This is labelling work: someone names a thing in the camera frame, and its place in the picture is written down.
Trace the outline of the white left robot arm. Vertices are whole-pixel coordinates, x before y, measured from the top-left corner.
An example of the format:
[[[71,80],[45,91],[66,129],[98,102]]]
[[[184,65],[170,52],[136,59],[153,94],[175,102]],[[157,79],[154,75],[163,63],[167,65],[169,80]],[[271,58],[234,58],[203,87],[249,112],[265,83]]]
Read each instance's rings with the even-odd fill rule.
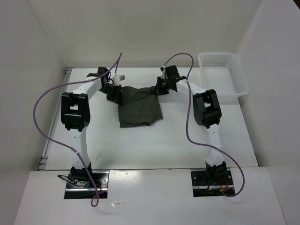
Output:
[[[67,181],[82,187],[89,187],[94,181],[91,161],[87,151],[86,133],[91,120],[89,100],[97,91],[106,95],[106,99],[122,105],[120,82],[124,75],[111,76],[109,69],[99,67],[96,73],[89,73],[86,80],[72,92],[64,92],[61,96],[61,122],[68,131],[71,148],[76,157]]]

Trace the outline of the dark green shorts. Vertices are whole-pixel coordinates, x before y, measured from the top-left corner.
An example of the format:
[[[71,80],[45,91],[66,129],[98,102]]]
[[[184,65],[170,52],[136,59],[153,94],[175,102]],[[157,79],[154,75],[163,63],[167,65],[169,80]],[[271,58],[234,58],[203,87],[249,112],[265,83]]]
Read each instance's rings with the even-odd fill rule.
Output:
[[[158,96],[153,94],[155,87],[122,87],[123,105],[118,106],[121,128],[151,126],[162,120],[163,115]]]

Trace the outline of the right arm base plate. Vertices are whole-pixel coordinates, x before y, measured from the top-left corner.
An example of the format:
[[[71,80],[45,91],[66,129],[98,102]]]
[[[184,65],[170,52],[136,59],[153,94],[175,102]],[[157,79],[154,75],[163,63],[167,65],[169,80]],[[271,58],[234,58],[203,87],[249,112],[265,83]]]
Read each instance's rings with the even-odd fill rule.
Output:
[[[193,197],[222,196],[223,191],[226,195],[235,195],[231,171],[228,169],[222,178],[209,181],[205,169],[195,169],[190,171]]]

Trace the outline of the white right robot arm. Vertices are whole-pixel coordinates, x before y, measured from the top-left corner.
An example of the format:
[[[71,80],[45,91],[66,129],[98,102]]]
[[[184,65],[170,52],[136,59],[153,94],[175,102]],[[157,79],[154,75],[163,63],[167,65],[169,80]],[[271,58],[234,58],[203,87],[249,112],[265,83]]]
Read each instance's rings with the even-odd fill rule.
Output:
[[[170,90],[182,93],[189,99],[186,123],[188,124],[190,111],[193,111],[197,125],[206,128],[209,143],[203,146],[209,147],[206,157],[206,180],[210,184],[217,184],[225,175],[227,166],[222,153],[219,138],[219,124],[222,112],[216,91],[206,90],[189,82],[187,77],[180,76],[176,66],[160,68],[161,76],[157,78],[157,84],[153,91],[155,95],[167,95]]]

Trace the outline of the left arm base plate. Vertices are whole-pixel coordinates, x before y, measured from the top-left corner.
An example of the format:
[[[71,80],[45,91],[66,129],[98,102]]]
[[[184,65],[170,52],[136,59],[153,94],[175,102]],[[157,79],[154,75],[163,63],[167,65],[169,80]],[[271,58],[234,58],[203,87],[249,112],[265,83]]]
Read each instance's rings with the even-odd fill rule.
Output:
[[[100,199],[107,199],[109,171],[93,171],[93,178],[99,192]],[[87,181],[71,180],[70,175],[58,175],[66,181],[64,199],[92,199],[96,196],[94,186]]]

